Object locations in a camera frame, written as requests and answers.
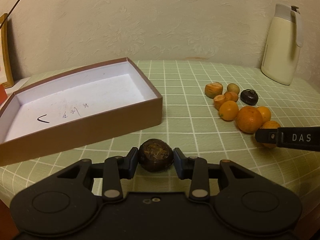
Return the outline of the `brown cardboard box lid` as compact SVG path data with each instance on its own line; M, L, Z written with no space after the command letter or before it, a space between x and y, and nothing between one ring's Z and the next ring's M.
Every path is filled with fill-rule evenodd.
M157 126L163 98L128 58L80 67L12 93L1 108L1 165Z

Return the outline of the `small orange fruit piece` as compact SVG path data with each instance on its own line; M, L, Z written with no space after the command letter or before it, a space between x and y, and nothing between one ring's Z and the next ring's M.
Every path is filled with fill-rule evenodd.
M238 94L236 94L236 92L233 92L233 91L227 91L225 92L224 94L225 98L226 98L226 101L234 101L234 102L237 102L239 97L238 97Z

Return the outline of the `yellow-green longan fruit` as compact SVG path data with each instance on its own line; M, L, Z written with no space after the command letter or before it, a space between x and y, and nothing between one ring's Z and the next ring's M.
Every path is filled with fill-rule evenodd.
M236 85L234 83L230 83L227 86L227 91L228 92L234 92L234 93L236 93L238 95L240 93L240 88L239 88L238 85Z

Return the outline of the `red gift box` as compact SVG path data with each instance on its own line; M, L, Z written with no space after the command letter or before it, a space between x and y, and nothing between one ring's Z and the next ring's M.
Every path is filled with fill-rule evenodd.
M8 95L3 87L2 84L0 84L0 105L3 104L8 98Z

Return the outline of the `dark brown dried fruit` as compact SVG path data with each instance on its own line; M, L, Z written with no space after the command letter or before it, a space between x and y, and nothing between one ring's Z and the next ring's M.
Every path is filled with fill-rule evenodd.
M173 150L160 139L149 139L138 150L139 164L148 172L160 172L174 162Z

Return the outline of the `small carrot chunk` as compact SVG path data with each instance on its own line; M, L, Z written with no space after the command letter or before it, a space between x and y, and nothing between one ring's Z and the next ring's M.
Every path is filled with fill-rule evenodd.
M217 95L213 98L213 104L215 109L219 110L223 103L226 102L226 97L222 94Z

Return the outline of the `wooden picture frame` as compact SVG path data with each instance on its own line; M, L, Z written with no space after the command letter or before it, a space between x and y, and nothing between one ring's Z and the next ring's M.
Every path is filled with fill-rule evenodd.
M12 77L9 51L8 51L8 14L4 13L1 16L1 48L0 48L0 64L1 64L1 85L4 88L11 88L14 86Z

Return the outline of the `cream thermos jug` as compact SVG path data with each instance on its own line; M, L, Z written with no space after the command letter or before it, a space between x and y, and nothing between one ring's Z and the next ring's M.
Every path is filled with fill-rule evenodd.
M277 3L261 64L263 74L282 85L291 85L303 42L299 7Z

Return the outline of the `dark mangosteen fruit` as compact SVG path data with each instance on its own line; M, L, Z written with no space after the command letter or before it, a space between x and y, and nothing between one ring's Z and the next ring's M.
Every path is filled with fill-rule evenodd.
M245 89L240 94L240 99L247 105L254 106L259 100L259 96L253 89Z

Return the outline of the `small orange kumquat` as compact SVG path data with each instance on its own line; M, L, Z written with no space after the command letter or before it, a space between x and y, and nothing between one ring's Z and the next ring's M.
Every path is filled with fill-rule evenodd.
M239 106L234 101L224 102L219 109L219 117L225 121L233 121L239 111Z
M271 120L271 111L267 107L259 106L257 107L257 110L263 118L263 124Z
M262 129L276 129L276 128L280 128L280 127L281 127L281 125L278 122L272 121L272 120L265 122L261 126ZM276 144L263 143L263 145L267 148L275 148L276 147Z

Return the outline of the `large carrot chunk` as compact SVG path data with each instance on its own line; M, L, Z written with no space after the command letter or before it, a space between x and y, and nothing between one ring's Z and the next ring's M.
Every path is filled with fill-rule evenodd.
M204 88L204 93L207 97L213 99L223 92L223 85L219 82L209 83Z

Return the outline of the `green checkered tablecloth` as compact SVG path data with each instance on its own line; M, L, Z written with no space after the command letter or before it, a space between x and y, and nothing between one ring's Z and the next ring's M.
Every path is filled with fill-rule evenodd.
M88 158L101 163L126 155L151 138L161 139L185 155L199 156L217 164L230 159L297 194L303 214L319 204L319 153L284 148L265 148L235 123L222 120L212 100L204 95L211 82L237 84L253 89L258 106L271 111L272 120L283 127L319 125L319 90L295 78L284 86L257 68L221 63L183 61L138 61L137 66L163 96L163 120L158 126L110 140L86 145L1 168L1 200L9 204L19 191L47 176Z

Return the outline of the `large orange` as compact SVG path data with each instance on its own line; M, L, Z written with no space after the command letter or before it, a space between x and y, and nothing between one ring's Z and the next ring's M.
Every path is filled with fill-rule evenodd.
M263 125L263 117L255 107L245 106L239 110L235 122L242 132L253 134Z

